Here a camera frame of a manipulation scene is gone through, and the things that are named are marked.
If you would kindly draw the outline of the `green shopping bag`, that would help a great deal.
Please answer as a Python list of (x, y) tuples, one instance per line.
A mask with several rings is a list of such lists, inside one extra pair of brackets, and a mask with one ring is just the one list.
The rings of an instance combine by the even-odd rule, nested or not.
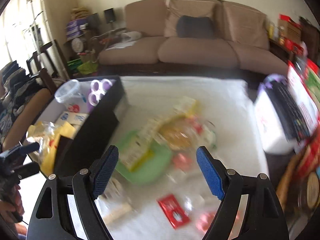
[(97, 63), (93, 63), (91, 61), (87, 61), (87, 62), (81, 64), (77, 68), (77, 70), (82, 75), (93, 74), (98, 70), (98, 64)]

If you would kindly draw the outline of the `cardboard box 100 pieces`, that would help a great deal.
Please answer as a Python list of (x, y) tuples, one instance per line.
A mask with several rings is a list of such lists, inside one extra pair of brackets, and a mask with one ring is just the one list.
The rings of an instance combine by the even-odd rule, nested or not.
[(55, 124), (62, 126), (65, 122), (68, 122), (76, 130), (79, 130), (85, 120), (87, 119), (88, 114), (86, 113), (73, 113), (64, 111), (56, 120)]

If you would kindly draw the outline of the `clear bag of gold items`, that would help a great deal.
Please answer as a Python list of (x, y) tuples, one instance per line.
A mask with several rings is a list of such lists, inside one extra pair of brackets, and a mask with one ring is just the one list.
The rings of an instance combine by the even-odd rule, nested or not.
[(195, 147), (197, 143), (197, 130), (191, 119), (179, 116), (166, 122), (158, 132), (172, 151), (187, 151)]

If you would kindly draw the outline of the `white flower-shaped egg tray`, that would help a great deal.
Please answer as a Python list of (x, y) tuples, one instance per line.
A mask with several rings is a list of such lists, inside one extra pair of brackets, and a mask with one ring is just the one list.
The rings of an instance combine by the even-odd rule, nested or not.
[(90, 85), (91, 91), (88, 95), (89, 103), (92, 106), (96, 106), (112, 85), (113, 83), (109, 79), (93, 80)]

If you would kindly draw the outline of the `bag of wooden sticks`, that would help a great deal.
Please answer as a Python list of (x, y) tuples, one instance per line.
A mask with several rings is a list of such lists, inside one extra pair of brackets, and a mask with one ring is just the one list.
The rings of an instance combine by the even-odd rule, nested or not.
[(113, 223), (124, 215), (133, 211), (132, 206), (128, 203), (120, 203), (114, 206), (107, 206), (105, 203), (100, 204), (102, 219), (106, 225)]

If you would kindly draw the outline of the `brown sofa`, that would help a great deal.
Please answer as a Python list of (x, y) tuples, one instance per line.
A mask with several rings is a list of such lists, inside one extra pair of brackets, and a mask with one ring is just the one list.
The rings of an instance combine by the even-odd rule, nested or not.
[(123, 31), (93, 42), (101, 66), (287, 73), (287, 64), (270, 51), (267, 17), (255, 8), (220, 0), (141, 0), (126, 5), (124, 14)]

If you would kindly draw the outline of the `pink flower-shaped piece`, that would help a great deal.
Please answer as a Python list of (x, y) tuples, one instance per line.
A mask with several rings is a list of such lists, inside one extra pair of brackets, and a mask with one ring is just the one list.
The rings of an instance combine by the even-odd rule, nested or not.
[(184, 153), (178, 153), (173, 157), (172, 163), (175, 168), (180, 169), (182, 171), (187, 171), (191, 169), (193, 165), (193, 160)]

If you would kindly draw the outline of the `black speaker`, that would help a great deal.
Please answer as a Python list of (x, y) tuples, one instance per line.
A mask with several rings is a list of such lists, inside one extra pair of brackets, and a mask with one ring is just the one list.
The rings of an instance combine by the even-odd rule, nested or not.
[(107, 24), (116, 22), (116, 15), (113, 8), (104, 10), (104, 16)]

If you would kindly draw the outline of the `green plastic plate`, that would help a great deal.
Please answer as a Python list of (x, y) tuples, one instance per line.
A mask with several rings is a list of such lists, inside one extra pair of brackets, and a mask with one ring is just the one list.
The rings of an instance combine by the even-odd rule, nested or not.
[(116, 171), (131, 184), (144, 185), (153, 183), (170, 166), (173, 152), (167, 145), (158, 144), (156, 141), (152, 142), (150, 150), (151, 155), (133, 172), (130, 172), (120, 161), (116, 165)]

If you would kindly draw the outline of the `yellow plastic bag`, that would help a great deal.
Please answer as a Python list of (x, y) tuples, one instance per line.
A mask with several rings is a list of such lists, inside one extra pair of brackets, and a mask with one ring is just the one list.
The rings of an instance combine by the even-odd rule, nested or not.
[(37, 122), (30, 125), (26, 132), (29, 144), (37, 142), (39, 149), (30, 154), (31, 159), (40, 165), (41, 172), (49, 176), (54, 172), (54, 163), (60, 137), (72, 139), (76, 129), (68, 122), (56, 125), (52, 122)]

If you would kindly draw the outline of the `red sachet packet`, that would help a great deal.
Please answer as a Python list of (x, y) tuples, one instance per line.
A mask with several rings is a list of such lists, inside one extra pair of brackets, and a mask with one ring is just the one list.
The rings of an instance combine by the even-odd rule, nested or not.
[(174, 229), (180, 228), (190, 222), (190, 218), (173, 194), (158, 199), (157, 203)]

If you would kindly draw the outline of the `white striped table cloth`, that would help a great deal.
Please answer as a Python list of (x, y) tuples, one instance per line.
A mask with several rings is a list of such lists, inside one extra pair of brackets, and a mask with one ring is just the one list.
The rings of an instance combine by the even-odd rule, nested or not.
[(123, 77), (119, 162), (99, 212), (114, 239), (201, 239), (220, 201), (196, 161), (205, 146), (239, 174), (267, 173), (242, 80)]

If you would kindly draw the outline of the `dark blue lumbar cushion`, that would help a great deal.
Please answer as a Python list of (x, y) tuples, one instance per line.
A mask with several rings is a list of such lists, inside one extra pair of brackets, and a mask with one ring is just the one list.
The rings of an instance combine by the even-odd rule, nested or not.
[(180, 38), (215, 38), (213, 22), (208, 17), (183, 15), (176, 24), (176, 33)]

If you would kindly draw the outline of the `round white clock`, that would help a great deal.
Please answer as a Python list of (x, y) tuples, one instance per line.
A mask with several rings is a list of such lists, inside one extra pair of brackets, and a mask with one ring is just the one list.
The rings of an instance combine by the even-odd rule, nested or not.
[(72, 46), (72, 50), (75, 53), (81, 53), (82, 51), (84, 51), (84, 42), (79, 37), (71, 41), (71, 46)]

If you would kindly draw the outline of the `white box with keyboard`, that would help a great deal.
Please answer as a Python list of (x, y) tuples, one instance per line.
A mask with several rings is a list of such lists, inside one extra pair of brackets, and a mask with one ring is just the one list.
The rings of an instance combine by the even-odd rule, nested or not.
[(311, 139), (319, 111), (303, 85), (271, 74), (259, 85), (254, 116), (263, 150), (285, 155), (298, 153)]

